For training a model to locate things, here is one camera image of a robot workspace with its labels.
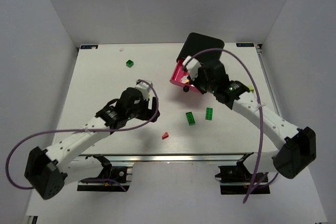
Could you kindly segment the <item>pink drawer with black knob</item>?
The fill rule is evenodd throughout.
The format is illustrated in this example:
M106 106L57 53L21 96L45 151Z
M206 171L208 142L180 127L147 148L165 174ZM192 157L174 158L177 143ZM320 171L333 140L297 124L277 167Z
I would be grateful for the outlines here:
M202 64L197 59L192 59L186 66L190 57L186 59L180 59L177 61L176 67L170 79L170 83L179 87L182 87L184 92L194 91L204 94L206 89L204 88L204 80L201 74Z

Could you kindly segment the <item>red slope lego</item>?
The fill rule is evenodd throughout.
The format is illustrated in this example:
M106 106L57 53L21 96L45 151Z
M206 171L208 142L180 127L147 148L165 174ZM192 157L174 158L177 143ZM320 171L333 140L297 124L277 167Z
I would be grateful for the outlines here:
M169 137L168 132L165 132L165 133L162 135L162 139L166 139L166 138L168 138L168 137Z

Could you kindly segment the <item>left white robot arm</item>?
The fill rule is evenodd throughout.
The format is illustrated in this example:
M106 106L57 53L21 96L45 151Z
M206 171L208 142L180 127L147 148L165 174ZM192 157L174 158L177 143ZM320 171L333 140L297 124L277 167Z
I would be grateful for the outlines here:
M93 154L78 160L85 150L114 132L126 131L128 121L142 120L146 125L160 116L157 97L150 97L153 84L138 80L135 87L127 88L118 99L108 102L82 128L45 149L36 147L29 152L25 178L42 199L57 195L64 185L73 182L118 185L112 178L112 164L102 154Z

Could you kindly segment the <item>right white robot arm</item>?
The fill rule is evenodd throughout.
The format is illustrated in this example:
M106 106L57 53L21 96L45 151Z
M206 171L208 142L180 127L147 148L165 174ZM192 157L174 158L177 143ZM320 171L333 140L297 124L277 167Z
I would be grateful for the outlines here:
M281 118L257 101L256 93L239 81L229 79L219 60L200 64L196 59L186 67L190 81L201 93L212 93L216 100L242 115L261 130L276 147L275 151L247 153L237 166L244 172L278 172L295 178L316 159L316 134L309 127L301 129Z

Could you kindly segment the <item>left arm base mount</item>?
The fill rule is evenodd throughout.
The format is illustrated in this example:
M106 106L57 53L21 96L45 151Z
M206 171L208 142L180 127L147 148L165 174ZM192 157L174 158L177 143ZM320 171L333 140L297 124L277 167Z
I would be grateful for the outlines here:
M102 169L97 177L90 177L78 183L77 191L91 192L123 192L126 193L132 180L133 165L113 165L101 154L87 156L93 157Z

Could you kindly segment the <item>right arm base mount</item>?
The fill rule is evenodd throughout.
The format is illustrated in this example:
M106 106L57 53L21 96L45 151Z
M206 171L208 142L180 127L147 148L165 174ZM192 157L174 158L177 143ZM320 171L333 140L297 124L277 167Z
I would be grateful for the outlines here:
M252 174L243 166L252 153L244 154L235 165L223 165L218 167L219 173L215 179L220 183L221 195L244 195L252 179Z

